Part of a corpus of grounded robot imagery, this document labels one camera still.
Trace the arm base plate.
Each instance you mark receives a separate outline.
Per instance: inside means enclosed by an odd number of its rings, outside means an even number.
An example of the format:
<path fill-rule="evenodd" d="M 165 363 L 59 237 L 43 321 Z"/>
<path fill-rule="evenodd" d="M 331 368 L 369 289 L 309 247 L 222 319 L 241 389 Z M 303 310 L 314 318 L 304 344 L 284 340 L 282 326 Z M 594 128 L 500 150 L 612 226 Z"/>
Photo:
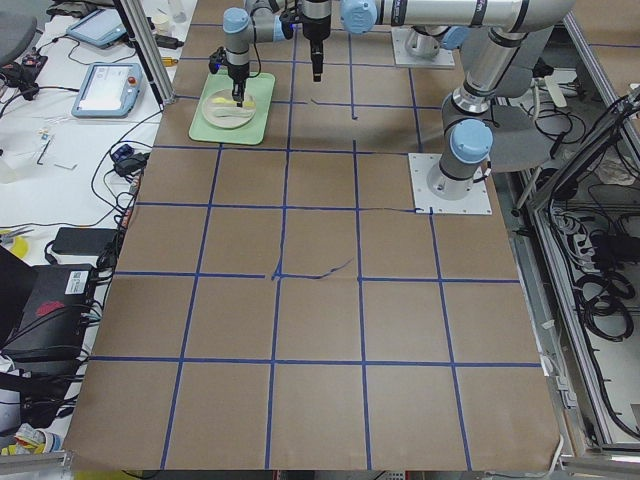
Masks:
<path fill-rule="evenodd" d="M 440 169 L 440 154 L 409 153 L 414 210 L 432 215 L 491 215 L 482 167 L 472 178 L 453 180 Z"/>
<path fill-rule="evenodd" d="M 453 53 L 441 45 L 448 27 L 393 27 L 395 65 L 405 68 L 453 69 Z"/>

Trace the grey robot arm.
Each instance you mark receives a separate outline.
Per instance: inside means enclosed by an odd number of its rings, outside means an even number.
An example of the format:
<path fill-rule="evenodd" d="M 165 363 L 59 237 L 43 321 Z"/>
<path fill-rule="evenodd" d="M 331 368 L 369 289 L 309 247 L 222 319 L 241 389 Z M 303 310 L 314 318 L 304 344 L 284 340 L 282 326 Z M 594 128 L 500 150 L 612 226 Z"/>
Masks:
<path fill-rule="evenodd" d="M 232 80 L 232 100 L 238 107 L 244 104 L 247 80 L 262 71 L 257 45 L 291 39 L 296 7 L 296 1 L 245 1 L 242 7 L 225 10 L 225 43 L 210 55 L 209 71 L 217 74 L 221 67 L 226 68 Z"/>
<path fill-rule="evenodd" d="M 492 149 L 493 134 L 480 120 L 528 34 L 570 12 L 572 1 L 342 1 L 343 28 L 365 34 L 376 25 L 488 29 L 487 40 L 465 69 L 448 101 L 462 119 L 445 130 L 447 146 L 432 177 L 436 192 L 472 181 Z"/>

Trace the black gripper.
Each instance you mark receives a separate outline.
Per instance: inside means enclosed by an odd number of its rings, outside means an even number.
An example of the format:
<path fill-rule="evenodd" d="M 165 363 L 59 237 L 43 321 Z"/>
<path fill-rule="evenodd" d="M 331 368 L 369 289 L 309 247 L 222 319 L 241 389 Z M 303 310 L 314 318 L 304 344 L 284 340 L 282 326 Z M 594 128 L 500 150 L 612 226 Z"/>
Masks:
<path fill-rule="evenodd" d="M 303 35 L 310 42 L 310 59 L 314 82 L 321 82 L 324 69 L 323 43 L 331 32 L 330 0 L 301 0 L 298 4 Z"/>
<path fill-rule="evenodd" d="M 245 101 L 246 81 L 250 76 L 249 52 L 234 53 L 224 46 L 219 47 L 209 56 L 209 71 L 217 74 L 222 67 L 233 81 L 232 98 L 242 107 Z"/>

